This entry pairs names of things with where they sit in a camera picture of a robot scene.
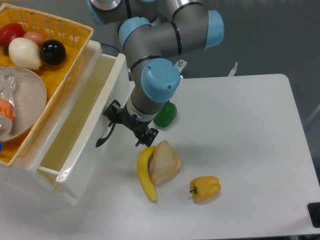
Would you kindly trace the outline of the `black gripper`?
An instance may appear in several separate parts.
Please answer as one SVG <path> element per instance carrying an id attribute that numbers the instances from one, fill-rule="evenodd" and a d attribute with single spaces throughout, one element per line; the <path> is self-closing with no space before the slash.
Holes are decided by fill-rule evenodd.
<path id="1" fill-rule="evenodd" d="M 159 133 L 157 129 L 149 128 L 152 115 L 138 111 L 131 103 L 126 103 L 122 108 L 121 104 L 114 99 L 103 112 L 103 115 L 109 120 L 109 127 L 114 124 L 123 124 L 131 130 L 137 138 L 136 147 L 139 145 L 151 147 Z"/>

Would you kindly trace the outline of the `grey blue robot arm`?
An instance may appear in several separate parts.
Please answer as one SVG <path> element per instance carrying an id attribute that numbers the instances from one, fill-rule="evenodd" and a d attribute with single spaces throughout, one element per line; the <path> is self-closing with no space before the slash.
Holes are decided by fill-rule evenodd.
<path id="1" fill-rule="evenodd" d="M 175 94 L 181 81 L 170 57 L 219 45 L 225 35 L 223 18 L 199 0 L 168 0 L 171 20 L 161 22 L 155 0 L 89 0 L 99 24 L 119 22 L 121 49 L 135 83 L 125 105 L 117 100 L 104 111 L 109 127 L 130 129 L 140 145 L 150 147 L 158 130 L 149 128 Z"/>

